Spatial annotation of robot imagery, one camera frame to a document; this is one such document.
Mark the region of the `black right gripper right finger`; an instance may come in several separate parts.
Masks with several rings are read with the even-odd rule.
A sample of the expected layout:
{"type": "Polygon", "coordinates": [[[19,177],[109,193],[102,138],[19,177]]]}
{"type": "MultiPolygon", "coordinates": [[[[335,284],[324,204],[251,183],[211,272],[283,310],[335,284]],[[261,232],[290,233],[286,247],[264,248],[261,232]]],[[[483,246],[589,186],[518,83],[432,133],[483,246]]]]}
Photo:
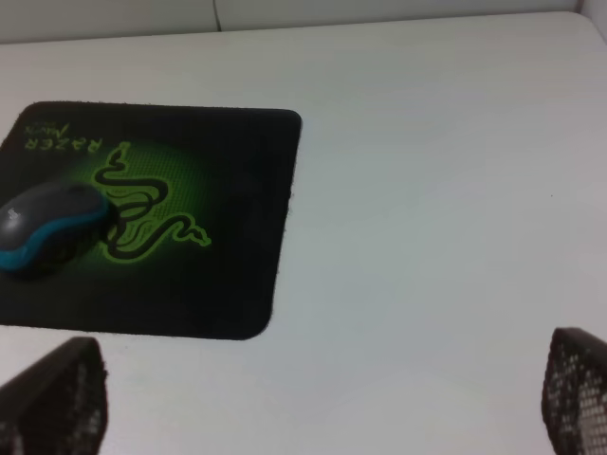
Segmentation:
{"type": "Polygon", "coordinates": [[[554,330],[542,417],[556,454],[606,453],[606,342],[574,327],[554,330]]]}

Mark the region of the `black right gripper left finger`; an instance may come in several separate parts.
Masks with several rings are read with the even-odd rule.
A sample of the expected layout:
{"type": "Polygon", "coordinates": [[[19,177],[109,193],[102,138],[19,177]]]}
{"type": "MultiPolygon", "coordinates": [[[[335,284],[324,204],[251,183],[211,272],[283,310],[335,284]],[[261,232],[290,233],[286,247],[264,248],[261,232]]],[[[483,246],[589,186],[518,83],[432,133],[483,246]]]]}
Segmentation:
{"type": "Polygon", "coordinates": [[[99,342],[73,337],[1,387],[3,454],[97,454],[108,425],[99,342]]]}

